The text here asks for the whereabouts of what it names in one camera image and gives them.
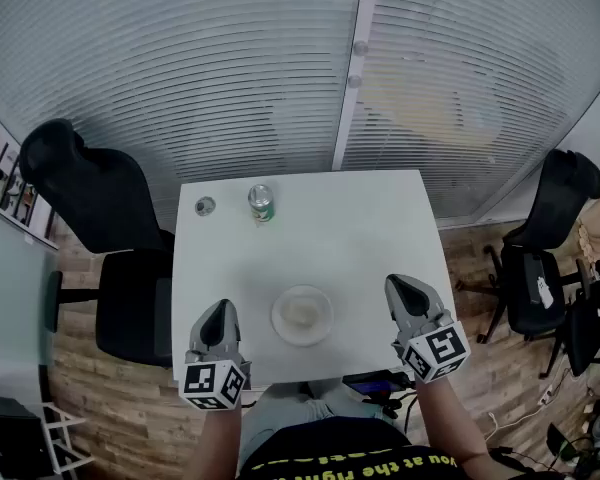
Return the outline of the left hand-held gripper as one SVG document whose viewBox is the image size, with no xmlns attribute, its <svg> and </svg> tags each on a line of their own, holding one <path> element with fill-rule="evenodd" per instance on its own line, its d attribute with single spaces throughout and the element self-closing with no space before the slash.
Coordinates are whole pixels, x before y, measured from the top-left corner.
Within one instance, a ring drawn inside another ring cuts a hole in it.
<svg viewBox="0 0 600 480">
<path fill-rule="evenodd" d="M 203 312 L 190 334 L 190 350 L 209 348 L 218 355 L 192 353 L 185 360 L 179 396 L 201 411 L 230 411 L 241 400 L 249 384 L 250 366 L 238 352 L 240 329 L 237 310 L 229 299 L 221 299 Z"/>
</svg>

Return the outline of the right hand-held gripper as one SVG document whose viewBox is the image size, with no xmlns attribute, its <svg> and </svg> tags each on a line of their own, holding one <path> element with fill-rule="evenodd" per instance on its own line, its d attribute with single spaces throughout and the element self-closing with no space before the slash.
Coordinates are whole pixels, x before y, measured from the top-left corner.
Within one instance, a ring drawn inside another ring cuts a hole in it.
<svg viewBox="0 0 600 480">
<path fill-rule="evenodd" d="M 462 324 L 451 316 L 438 292 L 402 274 L 388 275 L 384 289 L 400 331 L 392 347 L 414 378 L 431 383 L 458 370 L 470 355 L 469 343 Z M 422 320 L 428 323 L 422 326 Z"/>
</svg>

